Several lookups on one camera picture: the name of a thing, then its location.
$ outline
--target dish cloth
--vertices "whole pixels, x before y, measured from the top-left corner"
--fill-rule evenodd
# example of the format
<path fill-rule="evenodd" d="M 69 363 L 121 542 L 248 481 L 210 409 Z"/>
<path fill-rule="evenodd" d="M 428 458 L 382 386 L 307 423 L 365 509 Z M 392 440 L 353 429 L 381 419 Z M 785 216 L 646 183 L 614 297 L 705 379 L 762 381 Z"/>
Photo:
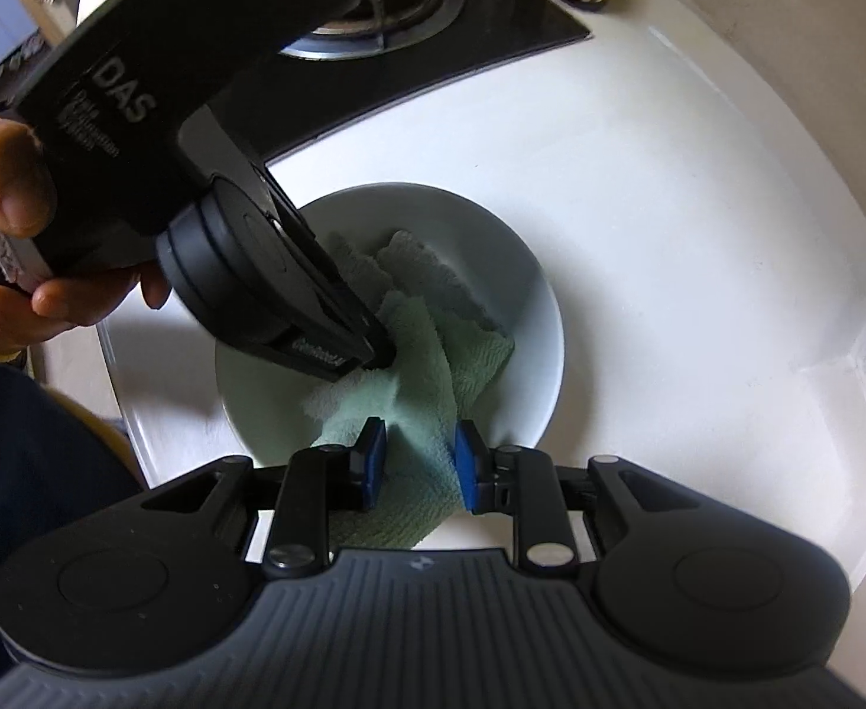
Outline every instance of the dish cloth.
<path fill-rule="evenodd" d="M 409 232 L 396 232 L 373 256 L 332 235 L 327 252 L 397 345 L 388 369 L 356 370 L 302 402 L 322 422 L 313 446 L 351 445 L 370 416 L 387 422 L 377 506 L 332 512 L 330 545 L 412 548 L 462 506 L 450 454 L 455 423 L 469 416 L 514 345 Z"/>

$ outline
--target black glass stovetop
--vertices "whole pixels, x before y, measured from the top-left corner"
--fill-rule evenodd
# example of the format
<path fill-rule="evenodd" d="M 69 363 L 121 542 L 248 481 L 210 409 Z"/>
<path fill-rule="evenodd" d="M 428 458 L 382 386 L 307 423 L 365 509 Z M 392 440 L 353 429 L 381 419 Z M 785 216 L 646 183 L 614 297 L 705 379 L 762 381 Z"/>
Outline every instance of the black glass stovetop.
<path fill-rule="evenodd" d="M 270 160 L 422 89 L 588 34 L 548 0 L 466 0 L 442 32 L 382 56 L 311 61 L 272 54 L 210 106 L 236 141 Z"/>

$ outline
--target dark blue clothing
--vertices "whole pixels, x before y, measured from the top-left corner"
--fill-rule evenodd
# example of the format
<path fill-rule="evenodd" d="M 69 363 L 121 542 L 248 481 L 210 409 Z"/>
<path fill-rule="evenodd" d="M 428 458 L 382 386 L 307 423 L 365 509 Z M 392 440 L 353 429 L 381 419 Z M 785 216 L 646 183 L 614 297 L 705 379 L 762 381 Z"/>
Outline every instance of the dark blue clothing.
<path fill-rule="evenodd" d="M 0 366 L 0 564 L 29 539 L 140 491 L 81 421 Z M 0 638 L 0 677 L 11 665 Z"/>

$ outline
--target metal screw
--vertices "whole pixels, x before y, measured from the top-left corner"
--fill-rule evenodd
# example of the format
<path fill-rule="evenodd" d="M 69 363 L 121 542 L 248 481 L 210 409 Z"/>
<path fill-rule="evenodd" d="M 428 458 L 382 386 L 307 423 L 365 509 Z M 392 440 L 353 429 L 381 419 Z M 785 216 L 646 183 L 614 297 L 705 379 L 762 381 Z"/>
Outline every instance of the metal screw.
<path fill-rule="evenodd" d="M 573 560 L 573 549 L 564 544 L 535 544 L 526 557 L 541 568 L 559 568 Z"/>
<path fill-rule="evenodd" d="M 314 562 L 314 552 L 304 544 L 281 544 L 268 550 L 268 561 L 280 570 L 299 570 Z"/>

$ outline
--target round bowl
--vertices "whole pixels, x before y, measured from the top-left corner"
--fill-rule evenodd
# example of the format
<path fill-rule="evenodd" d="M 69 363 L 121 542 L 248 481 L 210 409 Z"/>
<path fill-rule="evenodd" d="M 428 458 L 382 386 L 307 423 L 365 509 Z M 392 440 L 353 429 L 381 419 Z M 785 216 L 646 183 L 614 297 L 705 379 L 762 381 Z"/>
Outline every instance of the round bowl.
<path fill-rule="evenodd" d="M 410 231 L 469 287 L 515 341 L 505 369 L 472 412 L 489 446 L 534 447 L 544 433 L 564 372 L 564 331 L 557 298 L 538 260 L 498 217 L 441 188 L 384 183 L 346 188 L 302 207 L 320 238 L 332 232 L 359 251 L 382 248 Z M 283 464 L 317 438 L 300 400 L 319 379 L 216 346 L 223 407 L 246 449 L 264 466 Z"/>

